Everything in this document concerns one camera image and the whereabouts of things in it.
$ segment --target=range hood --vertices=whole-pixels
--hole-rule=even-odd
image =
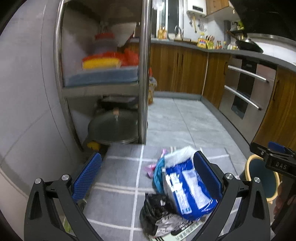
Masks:
[[[247,33],[268,34],[296,41],[293,1],[230,0]]]

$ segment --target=oven door handle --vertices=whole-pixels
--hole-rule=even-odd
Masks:
[[[260,76],[260,75],[254,74],[254,73],[252,73],[252,72],[246,71],[246,70],[244,70],[244,69],[237,68],[237,67],[234,67],[234,66],[232,66],[232,65],[229,65],[228,68],[231,69],[231,70],[234,70],[234,71],[237,71],[237,72],[240,72],[240,73],[246,74],[246,75],[248,75],[248,76],[252,76],[252,77],[254,77],[255,79],[261,80],[261,81],[263,81],[263,82],[265,82],[265,83],[269,83],[268,80],[267,80],[266,78],[264,78],[264,77],[262,77],[262,76]]]
[[[224,89],[226,89],[226,90],[230,91],[231,93],[235,94],[237,97],[241,98],[243,101],[245,101],[248,104],[252,105],[257,110],[262,110],[262,108],[260,106],[256,105],[254,102],[250,101],[248,98],[244,97],[241,93],[237,92],[233,88],[231,88],[231,87],[229,87],[227,85],[224,85]]]

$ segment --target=wooden cabinet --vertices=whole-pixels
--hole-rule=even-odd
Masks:
[[[228,0],[206,0],[207,15],[229,7]]]
[[[229,54],[209,54],[203,97],[210,101],[217,109],[219,109],[224,92],[225,74],[229,58]]]
[[[276,81],[264,119],[254,142],[269,141],[296,149],[296,73],[278,67]]]
[[[129,44],[138,53],[138,44]],[[151,44],[150,66],[157,80],[157,91],[201,94],[207,53],[190,48]]]

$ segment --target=shelf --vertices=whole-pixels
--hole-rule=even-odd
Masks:
[[[232,34],[243,34],[244,30],[235,30],[235,31],[230,31]]]
[[[86,85],[76,87],[64,87],[62,89],[62,95],[64,98],[100,95],[136,96],[138,95],[138,93],[138,83]]]

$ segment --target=wok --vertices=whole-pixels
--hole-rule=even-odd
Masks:
[[[236,39],[235,43],[239,49],[263,53],[263,49],[260,48],[255,42],[253,42],[251,39],[247,38],[246,36],[244,36],[244,37],[246,37],[244,39],[238,39],[229,30],[227,30],[226,33],[228,33],[230,36],[232,36]]]

